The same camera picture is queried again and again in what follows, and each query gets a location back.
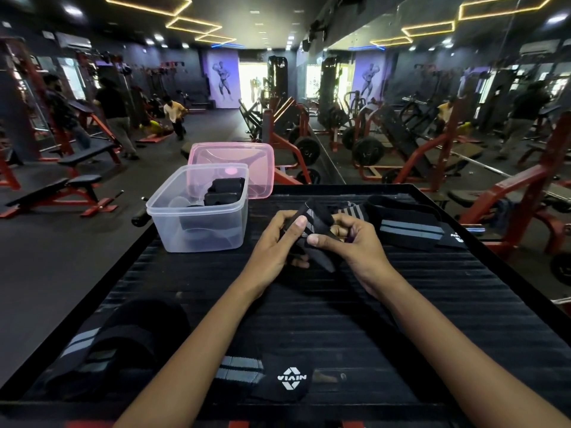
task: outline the yellow led light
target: yellow led light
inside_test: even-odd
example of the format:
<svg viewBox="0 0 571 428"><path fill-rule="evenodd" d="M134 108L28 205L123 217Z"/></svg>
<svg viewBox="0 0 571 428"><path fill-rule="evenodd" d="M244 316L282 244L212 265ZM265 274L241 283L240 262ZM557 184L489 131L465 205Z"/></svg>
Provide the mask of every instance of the yellow led light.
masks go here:
<svg viewBox="0 0 571 428"><path fill-rule="evenodd" d="M391 37L390 39L377 39L371 41L371 44L382 47L408 45L410 43L412 43L412 39L408 36Z"/></svg>
<svg viewBox="0 0 571 428"><path fill-rule="evenodd" d="M421 28L432 28L432 27L441 27L441 26L450 26L450 27L440 31L431 31L427 33L419 32ZM408 37L432 36L434 34L453 33L456 30L456 21L433 22L429 24L419 24L417 26L406 26L403 27L402 30L403 33Z"/></svg>
<svg viewBox="0 0 571 428"><path fill-rule="evenodd" d="M218 42L217 40L209 40L210 37L214 37L215 39L220 39L222 40L222 42ZM214 34L205 34L202 36L198 36L196 39L194 39L196 42L207 42L207 43L218 43L220 45L224 45L226 43L231 43L231 42L235 42L236 39L233 39L232 37L224 37L224 36L217 36Z"/></svg>
<svg viewBox="0 0 571 428"><path fill-rule="evenodd" d="M197 29L193 29L193 28L184 28L184 27L176 27L175 24L178 21L186 21L186 22L190 22L193 24L200 24L202 26L209 26L211 29L209 30L197 30ZM208 22L208 21L203 21L201 19L193 19L193 18L187 18L186 16L177 16L175 17L175 19L173 19L172 21L169 21L165 24L165 26L167 28L173 29L173 30L180 30L180 31L186 31L188 33L195 33L195 34L201 34L201 35L207 35L210 33L214 33L215 31L219 30L220 28L222 28L221 25L219 24L214 24L212 22Z"/></svg>
<svg viewBox="0 0 571 428"><path fill-rule="evenodd" d="M118 6L130 7L132 9L144 10L146 12L158 13L159 15L167 15L167 16L177 16L192 3L192 0L182 0L184 1L184 3L182 3L182 5L177 7L174 11L170 12L168 10L154 9L152 7L144 6L142 4L126 3L124 1L117 1L117 0L105 0L105 1L111 4L117 4Z"/></svg>
<svg viewBox="0 0 571 428"><path fill-rule="evenodd" d="M468 21L470 19L493 18L495 16L513 15L515 13L535 12L539 9L543 9L551 0L544 0L539 6L533 6L533 7L515 8L512 10L503 10L500 12L483 13L481 15L466 16L466 14L465 14L465 7L466 6L474 6L477 4L484 4L484 3L494 3L496 1L503 1L503 0L477 0L477 1L469 1L467 3L462 3L460 5L460 8L458 9L458 21Z"/></svg>

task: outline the black tray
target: black tray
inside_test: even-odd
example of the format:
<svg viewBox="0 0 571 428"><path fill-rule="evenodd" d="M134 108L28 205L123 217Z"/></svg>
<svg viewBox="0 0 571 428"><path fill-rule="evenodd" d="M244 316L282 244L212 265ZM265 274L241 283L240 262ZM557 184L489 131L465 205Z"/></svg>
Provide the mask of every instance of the black tray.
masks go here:
<svg viewBox="0 0 571 428"><path fill-rule="evenodd" d="M244 244L233 251L169 254L150 226L0 389L0 410L13 418L117 418L128 405L126 400L68 403L23 396L96 310L112 309L135 294L160 290L177 294L196 325L238 275L277 210L297 209L309 197L339 204L360 202L371 194L398 195L401 200L435 207L412 185L275 186L270 198L250 201ZM470 251L442 248L425 253L388 246L391 263L498 363L571 416L571 320L442 214ZM285 270L240 329L265 350L308 354L316 369L338 382L314 383L297 404L206 402L202 419L460 417L436 374L346 268L337 275L318 266L307 272Z"/></svg>

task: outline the white logo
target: white logo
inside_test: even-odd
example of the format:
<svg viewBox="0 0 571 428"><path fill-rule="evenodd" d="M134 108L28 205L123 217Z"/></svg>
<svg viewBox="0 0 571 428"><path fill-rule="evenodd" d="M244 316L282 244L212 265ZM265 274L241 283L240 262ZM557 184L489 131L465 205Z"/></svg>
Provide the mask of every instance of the white logo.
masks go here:
<svg viewBox="0 0 571 428"><path fill-rule="evenodd" d="M307 380L307 375L301 375L297 368L288 368L285 370L284 375L278 375L277 379L282 382L284 388L293 390L299 385L300 380Z"/></svg>
<svg viewBox="0 0 571 428"><path fill-rule="evenodd" d="M450 236L454 237L458 242L464 243L464 240L462 240L458 234L452 233Z"/></svg>

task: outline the pink lid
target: pink lid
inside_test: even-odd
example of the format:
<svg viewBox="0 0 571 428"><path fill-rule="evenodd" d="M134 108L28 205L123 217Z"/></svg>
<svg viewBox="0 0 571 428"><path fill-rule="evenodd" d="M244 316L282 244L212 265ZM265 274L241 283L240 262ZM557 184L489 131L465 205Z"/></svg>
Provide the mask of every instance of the pink lid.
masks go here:
<svg viewBox="0 0 571 428"><path fill-rule="evenodd" d="M196 143L189 165L246 164L250 172L248 198L267 198L274 189L274 149L262 143Z"/></svg>

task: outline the purple wall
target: purple wall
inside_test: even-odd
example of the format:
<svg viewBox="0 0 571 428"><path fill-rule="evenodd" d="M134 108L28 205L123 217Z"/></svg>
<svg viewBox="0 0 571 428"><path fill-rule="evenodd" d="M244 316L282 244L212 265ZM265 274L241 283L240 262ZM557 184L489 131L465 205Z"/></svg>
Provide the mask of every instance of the purple wall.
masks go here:
<svg viewBox="0 0 571 428"><path fill-rule="evenodd" d="M385 54L382 51L362 51L355 57L353 91L360 91L361 97L380 99L381 84L385 71Z"/></svg>
<svg viewBox="0 0 571 428"><path fill-rule="evenodd" d="M238 108L240 77L238 72L238 51L232 49L212 49L206 53L205 71L210 80L210 95L217 108Z"/></svg>

